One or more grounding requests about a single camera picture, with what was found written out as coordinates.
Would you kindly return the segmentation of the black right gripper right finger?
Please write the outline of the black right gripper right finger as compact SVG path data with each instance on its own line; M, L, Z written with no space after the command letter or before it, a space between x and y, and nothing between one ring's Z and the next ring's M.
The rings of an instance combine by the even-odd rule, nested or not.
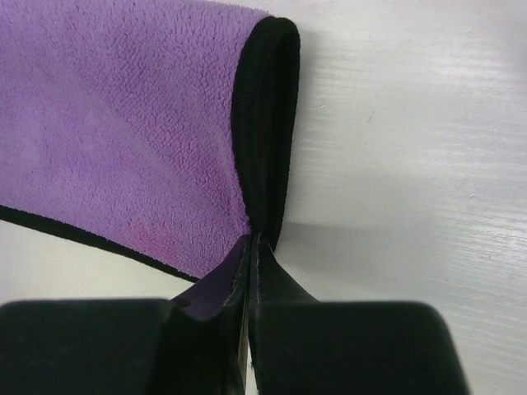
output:
M249 340L262 394L466 394L441 315L412 301L321 302L256 235Z

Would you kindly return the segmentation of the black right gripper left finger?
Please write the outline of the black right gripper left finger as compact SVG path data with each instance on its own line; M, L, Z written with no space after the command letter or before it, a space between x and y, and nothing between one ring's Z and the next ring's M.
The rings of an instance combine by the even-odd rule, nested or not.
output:
M242 394L250 238L170 300L1 307L4 394Z

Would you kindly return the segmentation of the purple and grey towel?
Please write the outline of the purple and grey towel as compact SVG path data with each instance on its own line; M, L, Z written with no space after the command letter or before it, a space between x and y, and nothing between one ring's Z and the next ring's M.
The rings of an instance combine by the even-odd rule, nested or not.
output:
M1 4L1 218L206 276L277 244L301 40L207 1Z

